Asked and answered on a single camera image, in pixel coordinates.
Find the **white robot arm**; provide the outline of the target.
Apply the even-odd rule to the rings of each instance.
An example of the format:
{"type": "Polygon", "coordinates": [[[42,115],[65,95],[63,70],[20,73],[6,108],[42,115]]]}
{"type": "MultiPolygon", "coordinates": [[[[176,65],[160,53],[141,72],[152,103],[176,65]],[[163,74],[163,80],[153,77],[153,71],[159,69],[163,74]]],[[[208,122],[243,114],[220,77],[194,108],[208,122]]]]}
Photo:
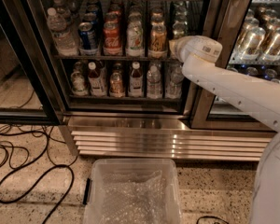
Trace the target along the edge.
{"type": "Polygon", "coordinates": [[[280,224],[280,85],[215,66],[222,45],[206,36],[174,40],[184,77],[275,130],[255,176],[249,224],[280,224]]]}

